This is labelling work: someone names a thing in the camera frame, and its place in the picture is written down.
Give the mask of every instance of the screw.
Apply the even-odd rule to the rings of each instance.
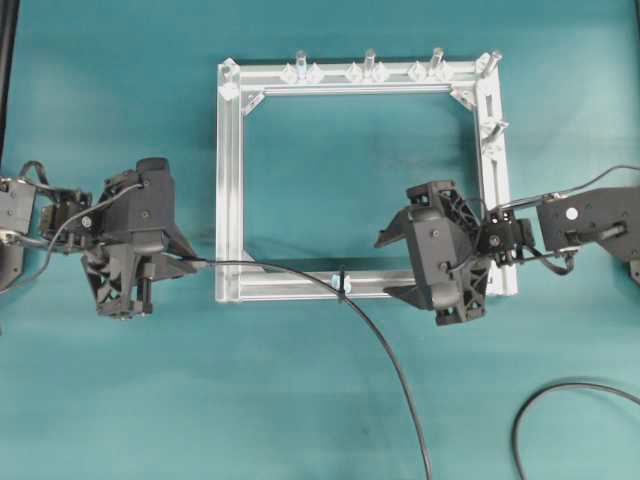
[[[440,66],[442,63],[442,59],[444,58],[444,50],[441,48],[434,48],[433,55],[431,55],[431,61],[429,62],[429,71],[433,73],[436,68]]]
[[[373,72],[373,67],[376,64],[376,51],[373,48],[370,48],[366,52],[364,52],[364,76],[365,78],[369,78],[371,76],[371,72]]]
[[[502,60],[502,53],[500,53],[499,50],[494,50],[493,52],[491,52],[491,57],[487,62],[487,66],[484,67],[484,71],[481,74],[482,78],[487,78],[489,75],[491,75],[498,66],[498,62],[500,60]]]
[[[296,52],[296,69],[298,70],[299,78],[306,78],[307,76],[307,54],[304,50],[298,50]]]

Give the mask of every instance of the black cable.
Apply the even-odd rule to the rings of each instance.
[[[13,44],[16,38],[18,11],[20,0],[4,0],[2,2],[2,17],[0,28],[0,163],[4,153],[4,135],[7,127],[7,100],[9,98],[9,79],[11,78],[11,63],[13,58]]]
[[[400,367],[400,363],[398,362],[398,358],[396,357],[393,348],[385,338],[384,334],[380,331],[377,325],[371,320],[366,313],[348,296],[341,292],[340,290],[333,288],[331,285],[323,282],[319,278],[314,277],[313,275],[309,275],[308,273],[301,272],[299,270],[295,270],[293,268],[285,267],[282,265],[276,265],[273,263],[265,263],[265,262],[255,262],[255,261],[245,261],[245,260],[206,260],[206,259],[197,259],[199,261],[204,261],[208,265],[212,267],[223,267],[223,266],[250,266],[250,267],[263,267],[263,268],[271,268],[273,270],[278,270],[281,272],[291,273],[296,275],[297,277],[303,278],[305,280],[310,281],[311,283],[315,283],[316,285],[324,288],[328,292],[334,294],[339,300],[342,300],[344,303],[349,305],[351,309],[356,312],[362,320],[367,324],[367,326],[374,333],[382,347],[384,348],[387,356],[391,360],[393,364],[393,368],[396,370],[396,374],[398,376],[398,380],[400,381],[400,385],[402,386],[402,391],[404,393],[404,398],[407,401],[407,405],[409,407],[409,412],[411,414],[411,420],[413,421],[413,425],[416,430],[416,435],[418,436],[418,443],[420,445],[420,453],[422,455],[422,462],[424,463],[424,470],[426,480],[431,480],[432,471],[431,471],[431,459],[429,457],[429,449],[427,448],[426,442],[424,440],[424,432],[422,430],[422,424],[420,423],[420,418],[418,417],[418,412],[416,410],[415,402],[413,400],[413,395],[411,394],[411,389],[409,388],[409,384],[407,383],[407,379],[404,376],[404,372]]]
[[[585,383],[585,382],[565,382],[565,383],[557,383],[554,385],[550,385],[548,387],[544,387],[533,395],[531,395],[526,402],[520,407],[518,413],[513,420],[513,426],[511,428],[511,452],[513,453],[513,460],[516,465],[516,469],[518,471],[518,476],[520,480],[527,480],[527,475],[524,471],[524,467],[522,466],[522,458],[520,457],[520,450],[518,444],[518,433],[520,429],[520,424],[525,414],[529,410],[529,408],[540,398],[545,395],[557,392],[560,390],[595,390],[599,392],[610,393],[612,395],[617,395],[618,397],[622,397],[626,400],[629,400],[632,403],[640,406],[640,397],[632,395],[624,390],[620,390],[618,388],[610,387],[608,385],[600,385],[597,383]]]
[[[550,262],[548,260],[549,255],[544,255],[537,248],[532,247],[530,245],[525,245],[525,248],[527,250],[529,250],[529,252],[531,252],[531,254],[533,255],[533,258],[531,260],[540,261],[540,263],[542,263],[542,265],[547,267],[549,270],[551,270],[556,275],[560,275],[560,276],[569,275],[573,271],[573,268],[575,267],[575,260],[573,258],[573,253],[567,253],[564,256],[565,266],[561,267],[560,265],[556,265],[555,263]]]
[[[515,208],[529,207],[529,206],[537,205],[545,197],[548,197],[548,196],[551,196],[551,195],[568,195],[570,193],[574,193],[574,192],[577,192],[579,190],[583,190],[583,189],[593,185],[597,181],[601,180],[602,178],[606,177],[611,172],[613,172],[615,170],[621,170],[621,169],[640,171],[640,167],[636,167],[635,165],[624,165],[624,164],[614,165],[613,167],[610,167],[610,168],[606,169],[601,174],[599,174],[596,177],[592,178],[588,182],[583,183],[582,185],[578,185],[577,187],[571,187],[571,188],[567,188],[566,190],[560,190],[560,191],[557,191],[557,192],[549,192],[549,193],[545,193],[543,195],[536,195],[536,196],[533,196],[533,197],[524,197],[524,198],[519,198],[517,200],[511,200],[510,202],[503,203],[501,205],[498,205],[498,206],[492,208],[491,211],[499,210],[499,209],[505,209],[505,208],[514,208],[514,207]]]
[[[36,175],[38,176],[38,180],[42,185],[49,185],[49,179],[47,178],[47,171],[40,162],[36,160],[29,160],[25,163],[20,169],[20,173],[18,173],[19,177],[26,177],[29,170],[34,169],[36,171]]]

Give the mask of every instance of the metal peg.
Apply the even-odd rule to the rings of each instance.
[[[495,142],[498,138],[500,138],[504,134],[504,131],[507,129],[508,126],[509,126],[509,122],[505,122],[504,120],[499,120],[496,123],[496,126],[493,127],[493,130],[491,131],[489,136],[484,139],[483,143],[488,144],[488,143]]]
[[[444,58],[444,50],[440,47],[433,49],[433,55],[431,56],[431,62],[429,64],[429,72],[433,73],[442,64]]]
[[[298,71],[298,78],[301,80],[307,77],[307,54],[304,50],[296,52],[296,70]]]
[[[370,48],[364,52],[364,78],[371,78],[376,65],[376,51]]]
[[[498,66],[498,62],[500,60],[502,60],[502,53],[499,50],[494,50],[493,52],[491,52],[491,56],[489,57],[487,66],[484,67],[484,70],[482,71],[482,78],[487,78],[489,75],[491,75]]]

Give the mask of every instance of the metal bracket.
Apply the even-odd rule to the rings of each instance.
[[[387,93],[447,93],[473,113],[480,193],[488,208],[510,200],[504,122],[500,98],[499,52],[477,60],[444,60],[436,48],[428,59],[382,62],[373,49],[349,63],[309,63],[303,51],[280,65],[238,65],[228,58],[218,66],[216,258],[250,258],[244,249],[243,121],[266,97]],[[339,272],[309,272],[331,282]],[[388,297],[383,289],[415,283],[406,271],[350,272],[354,298]],[[256,267],[217,267],[219,302],[331,298],[312,283]],[[492,266],[487,293],[514,295],[515,267]]]

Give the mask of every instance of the black plastic part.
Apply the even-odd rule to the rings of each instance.
[[[94,246],[82,265],[100,315],[150,314],[152,282],[196,272],[190,260],[197,256],[175,224],[175,188],[166,159],[140,160],[135,171],[108,179],[100,201],[137,184],[142,188],[92,216]]]
[[[640,187],[590,190],[548,200],[537,211],[549,251],[596,242],[623,262],[640,260]]]
[[[2,32],[2,37],[0,37],[0,164],[4,154],[9,80],[19,10],[20,0],[2,0],[0,3],[0,29]]]
[[[407,190],[410,205],[380,232],[377,248],[405,239],[415,285],[386,288],[392,297],[436,311],[436,323],[449,325],[485,313],[489,260],[474,260],[479,221],[452,181]]]

